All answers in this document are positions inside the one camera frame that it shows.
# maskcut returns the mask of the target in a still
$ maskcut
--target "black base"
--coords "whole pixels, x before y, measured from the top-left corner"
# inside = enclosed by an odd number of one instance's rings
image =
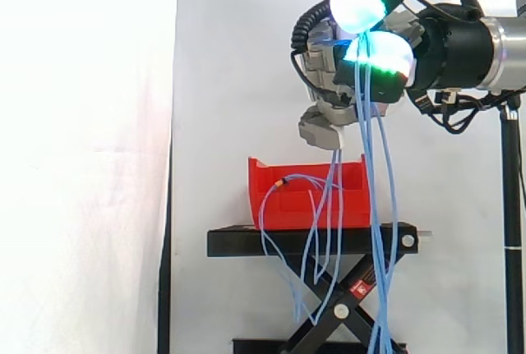
[[[286,342],[282,340],[234,339],[233,354],[279,354],[279,348]],[[316,354],[367,354],[361,343],[325,343]]]
[[[409,224],[401,223],[396,257],[398,262],[406,254],[418,253],[418,231]],[[381,226],[382,239],[386,249],[390,248],[392,226]],[[302,252],[308,230],[268,232],[284,253],[288,267],[297,275],[302,273]],[[321,243],[325,242],[326,231],[321,230]],[[325,311],[316,325],[306,320],[287,342],[268,340],[233,341],[233,354],[365,354],[371,341],[374,319],[360,306],[365,297],[376,286],[374,265],[371,255],[371,229],[347,228],[343,232],[342,255],[361,254],[362,258],[334,286]],[[228,227],[208,232],[209,257],[244,257],[265,255],[261,248],[261,233],[254,227]],[[389,256],[386,254],[386,266]],[[332,276],[324,272],[316,283],[313,276],[316,262],[313,255],[306,259],[305,284],[323,301],[331,288]],[[330,335],[343,324],[360,343],[327,343]],[[406,354],[404,345],[391,340],[393,352]]]

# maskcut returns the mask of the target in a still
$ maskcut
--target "black metal stand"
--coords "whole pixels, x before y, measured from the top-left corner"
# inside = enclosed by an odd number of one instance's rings
[[[384,247],[390,248],[392,227],[382,226]],[[296,274],[301,274],[302,251],[308,231],[270,232],[272,239],[284,253],[288,266]],[[321,231],[322,242],[326,240]],[[372,263],[370,228],[344,229],[343,254],[361,254],[362,258],[350,272],[336,284],[325,311],[317,325],[307,319],[287,342],[268,340],[233,340],[233,354],[364,354],[371,339],[373,318],[360,306],[360,303],[376,286]],[[397,262],[405,254],[418,252],[418,233],[414,226],[401,223],[399,230],[399,253]],[[229,227],[208,233],[208,256],[258,256],[264,255],[261,248],[260,233],[250,227]],[[307,259],[307,279],[305,284],[323,300],[329,290],[332,276],[324,273],[318,284],[314,284],[315,261],[312,254]],[[345,325],[360,342],[326,343],[329,336],[341,325]],[[405,345],[392,342],[394,352],[406,354]]]
[[[519,106],[513,96],[501,108],[508,354],[524,354]]]

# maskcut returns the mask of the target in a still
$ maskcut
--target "blue cable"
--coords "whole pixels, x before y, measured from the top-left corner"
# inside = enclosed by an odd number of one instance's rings
[[[369,55],[369,46],[367,35],[361,35],[359,42],[365,42],[367,48],[367,55]],[[357,52],[357,57],[360,57],[360,50]],[[359,63],[355,67],[355,84],[356,84],[356,99],[357,99],[357,111],[360,122],[360,131],[362,133],[362,139],[364,143],[364,150],[366,155],[366,165],[367,165],[367,176],[370,182],[370,192],[371,192],[371,214],[372,214],[372,244],[373,244],[373,262],[375,264],[375,275],[378,285],[381,311],[379,318],[375,327],[373,329],[373,334],[371,336],[371,344],[369,346],[369,352],[374,352],[376,345],[376,339],[378,334],[378,329],[381,328],[381,348],[384,348],[386,352],[392,352],[392,346],[390,342],[390,334],[387,324],[387,293],[390,288],[392,281],[395,261],[396,261],[396,252],[397,252],[397,238],[398,238],[398,210],[396,206],[396,197],[395,197],[395,184],[394,184],[394,175],[392,169],[392,163],[390,161],[389,147],[387,145],[387,139],[385,135],[385,129],[383,123],[381,122],[380,114],[377,111],[376,105],[371,103],[371,67],[367,65],[366,69],[366,87],[365,87],[365,107],[362,106],[362,91],[360,86],[360,71]],[[374,166],[372,164],[372,132],[371,132],[371,110],[373,115],[376,116],[378,120],[378,125],[381,131],[382,144],[384,146],[385,161],[388,168],[389,180],[390,180],[390,193],[391,193],[391,206],[393,212],[393,241],[391,242],[391,252],[390,252],[390,267],[389,272],[385,273],[385,258],[383,251],[383,242],[381,240],[381,230],[380,224],[378,222],[377,212],[376,212],[376,188],[374,185]]]
[[[294,179],[300,179],[300,178],[308,180],[315,188],[321,189],[321,184],[318,182],[318,178],[317,177],[308,177],[308,176],[301,175],[301,176],[295,176],[295,177],[287,177],[287,180],[294,180]],[[286,270],[290,270],[290,268],[288,266],[288,263],[287,263],[287,260],[284,257],[283,252],[280,250],[279,246],[275,243],[275,241],[265,231],[265,207],[266,207],[266,202],[269,199],[270,195],[272,195],[272,193],[274,193],[278,188],[279,187],[276,186],[275,184],[272,185],[272,187],[265,194],[265,198],[263,198],[263,201],[261,202],[261,206],[260,206],[260,210],[259,210],[259,216],[258,216],[259,223],[260,223],[260,231],[261,231],[261,246],[263,247],[263,252],[265,253],[265,255],[269,256],[269,251],[268,251],[268,248],[267,248],[267,245],[266,245],[266,242],[269,242],[272,245],[272,247],[274,247],[276,253],[278,254],[278,257],[281,259],[282,263],[286,267]],[[302,292],[298,293],[299,290],[301,290],[301,288],[298,290],[294,286],[293,280],[291,279],[291,273],[289,273],[288,276],[285,276],[280,271],[278,271],[278,273],[279,273],[279,276],[281,276],[281,278],[289,285],[290,292],[292,293],[292,296],[293,296],[294,318],[297,320],[299,318],[298,303],[299,302],[302,303],[302,301],[301,301]]]
[[[325,188],[330,189],[332,188],[334,184],[334,178],[335,178],[335,163],[337,159],[337,153],[334,152],[332,155],[332,159],[330,161],[331,168],[329,169],[329,174],[327,175],[327,180],[325,182]],[[327,270],[327,267],[329,266],[330,261],[330,241],[331,241],[331,210],[332,210],[332,191],[327,192],[327,239],[325,242],[325,262],[319,270],[320,266],[320,237],[318,235],[318,223],[320,219],[321,212],[325,206],[325,200],[321,200],[320,207],[318,207],[318,210],[316,211],[316,217],[315,221],[312,224],[311,228],[315,228],[315,263],[314,263],[314,284],[318,284],[320,281],[320,277],[323,275],[323,273]]]
[[[361,44],[358,44],[358,51],[357,51],[357,57],[358,60],[360,58],[360,47]],[[356,104],[357,104],[357,111],[358,111],[358,123],[360,126],[360,132],[362,133],[362,140],[363,140],[363,148],[364,148],[364,154],[365,154],[365,160],[366,160],[366,171],[367,171],[367,180],[369,181],[369,192],[371,196],[371,234],[372,234],[372,247],[373,247],[373,264],[375,269],[375,278],[376,278],[376,285],[378,286],[378,292],[379,292],[379,298],[380,298],[380,305],[381,309],[384,306],[384,286],[383,286],[383,278],[381,273],[381,266],[383,265],[383,262],[380,262],[380,260],[383,260],[381,258],[381,255],[379,254],[380,248],[382,243],[378,246],[377,240],[378,240],[378,233],[377,233],[377,218],[376,218],[376,192],[375,192],[375,186],[374,186],[374,165],[372,162],[371,157],[371,147],[372,144],[369,141],[369,134],[370,132],[367,131],[367,124],[366,124],[366,118],[365,112],[366,109],[363,106],[362,102],[362,90],[361,90],[361,79],[360,79],[360,67],[359,67],[359,61],[357,62],[357,65],[355,66],[355,96],[356,96]],[[377,320],[376,323],[383,324],[383,320]],[[369,345],[369,350],[373,350],[376,345],[376,340],[372,339],[371,344]]]
[[[333,158],[333,162],[331,163],[331,167],[332,167],[332,176],[334,176],[334,168],[335,168],[335,165],[336,165],[336,162],[337,160],[339,159],[339,161],[341,162],[341,155],[339,156],[338,158],[338,155],[335,153],[335,157]],[[304,180],[307,180],[309,181],[316,189],[318,190],[321,190],[322,189],[322,185],[321,183],[325,183],[325,188],[324,188],[324,191],[328,188],[336,188],[338,189],[339,193],[341,193],[341,196],[342,196],[342,199],[343,199],[343,184],[342,184],[342,181],[340,180],[339,181],[339,184],[338,185],[335,185],[332,180],[330,181],[326,181],[324,179],[321,179],[319,177],[311,177],[311,176],[308,176],[308,175],[302,175],[302,174],[292,174],[292,175],[288,175],[286,177],[284,177],[285,180],[287,181],[292,181],[292,180],[296,180],[296,179],[304,179]],[[258,215],[258,219],[259,219],[259,222],[260,222],[260,230],[261,230],[261,245],[263,247],[263,251],[265,253],[265,255],[269,255],[269,251],[268,251],[268,247],[266,245],[266,242],[269,242],[272,247],[274,247],[278,257],[281,259],[282,263],[284,264],[284,266],[287,268],[287,270],[289,270],[289,266],[288,266],[288,263],[287,263],[287,260],[285,259],[284,255],[283,255],[283,252],[280,250],[280,248],[277,246],[277,244],[274,242],[274,240],[266,233],[265,231],[265,207],[266,207],[266,203],[267,203],[267,200],[269,199],[270,195],[272,193],[274,193],[279,187],[276,186],[275,184],[267,191],[263,201],[261,202],[261,206],[260,206],[260,210],[259,210],[259,215]],[[309,191],[309,196],[311,198],[311,205],[313,206],[313,208],[315,208],[315,205],[314,205],[314,200],[312,198],[312,194],[311,192]],[[311,232],[312,232],[312,228],[315,227],[315,222],[316,222],[316,216],[317,216],[317,219],[319,219],[319,216],[321,214],[321,210],[323,209],[324,207],[324,203],[323,203],[323,199],[322,201],[320,202],[320,205],[318,206],[318,208],[316,209],[316,213],[313,213],[314,217],[313,217],[313,224],[311,226]],[[307,244],[306,244],[306,248],[308,250],[308,246],[307,245],[310,245],[310,241],[307,241]],[[337,256],[337,272],[339,272],[339,257]],[[323,313],[323,310],[325,309],[326,307],[326,303],[328,302],[329,300],[329,297],[330,295],[332,294],[332,291],[334,291],[334,286],[335,286],[335,283],[334,282],[333,284],[331,284],[332,286],[332,290],[329,290],[328,293],[327,293],[327,298],[326,298],[326,301],[324,301],[324,305],[323,305],[323,308],[320,308],[320,311],[318,312],[318,314],[316,315],[315,318],[312,318],[310,313],[308,312],[308,309],[305,305],[305,303],[303,302],[302,300],[302,290],[301,288],[299,288],[299,290],[294,286],[293,284],[293,281],[291,279],[291,274],[288,274],[288,276],[285,276],[284,274],[282,274],[281,272],[279,272],[279,275],[282,277],[283,280],[285,280],[285,282],[289,285],[289,288],[290,288],[290,291],[292,293],[292,296],[293,296],[293,302],[294,302],[294,319],[298,322],[299,319],[300,319],[300,316],[301,316],[301,309],[303,308],[307,314],[309,315],[309,318],[311,319],[312,323],[313,324],[317,324],[318,321],[319,321],[319,318],[321,317],[321,314]]]

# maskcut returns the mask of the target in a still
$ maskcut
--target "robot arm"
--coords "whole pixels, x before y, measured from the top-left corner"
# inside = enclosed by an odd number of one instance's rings
[[[405,88],[422,114],[456,134],[467,128],[477,112],[502,103],[502,96],[526,89],[526,18],[482,17],[477,0],[461,2],[429,4],[417,15],[392,12],[374,27],[404,38],[413,49],[416,62],[413,76],[405,80],[399,92],[373,92],[374,102],[394,103]],[[357,121],[354,70],[353,64],[344,60],[349,41],[337,40],[337,25],[329,6],[322,4],[315,7],[316,15],[321,17],[320,8],[325,8],[326,16],[308,34],[301,54],[311,99],[316,105],[302,116],[299,131],[309,145],[338,149],[340,128]],[[459,94],[470,88],[487,90],[488,95],[474,99]],[[323,90],[324,94],[313,90]],[[428,90],[439,91],[435,103],[427,95]],[[449,124],[449,118],[461,110],[472,113],[457,127]]]

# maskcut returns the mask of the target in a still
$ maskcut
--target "white curtain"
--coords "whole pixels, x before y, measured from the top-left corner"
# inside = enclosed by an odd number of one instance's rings
[[[0,0],[0,352],[155,352],[175,11]]]

